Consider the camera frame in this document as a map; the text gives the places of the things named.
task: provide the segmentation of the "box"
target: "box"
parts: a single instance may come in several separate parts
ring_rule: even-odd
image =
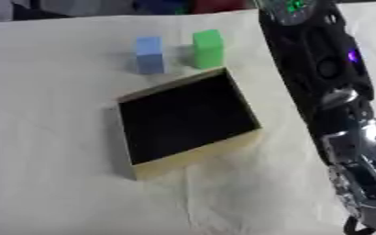
[[[138,38],[135,45],[138,70],[142,74],[164,73],[160,37]]]
[[[121,97],[118,108],[138,179],[237,150],[260,129],[226,69]]]
[[[224,41],[218,30],[194,33],[194,60],[198,69],[222,66],[224,63]]]

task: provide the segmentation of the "green cube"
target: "green cube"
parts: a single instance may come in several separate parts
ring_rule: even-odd
[[[195,67],[209,69],[224,63],[224,41],[218,30],[194,33]]]

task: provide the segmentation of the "wrinkled fabric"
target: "wrinkled fabric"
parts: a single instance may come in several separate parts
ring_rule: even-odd
[[[376,89],[376,3],[342,10]],[[107,134],[121,133],[105,111],[122,95],[201,72],[189,63],[192,34],[211,28],[263,132],[240,151],[124,179],[110,161],[126,159],[123,143]],[[133,70],[141,36],[162,36],[166,74]],[[0,24],[1,235],[338,235],[346,217],[257,11]]]

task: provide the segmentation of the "cube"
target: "cube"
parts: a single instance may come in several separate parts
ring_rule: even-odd
[[[198,69],[222,66],[224,63],[224,41],[218,30],[194,33],[194,60]]]
[[[160,37],[138,38],[135,46],[138,70],[142,74],[164,73]]]

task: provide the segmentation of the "green light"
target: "green light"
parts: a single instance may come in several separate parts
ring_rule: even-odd
[[[289,0],[286,3],[288,12],[293,13],[304,6],[303,0]]]
[[[293,6],[288,6],[288,11],[289,12],[294,12],[295,11],[295,7],[293,7]]]

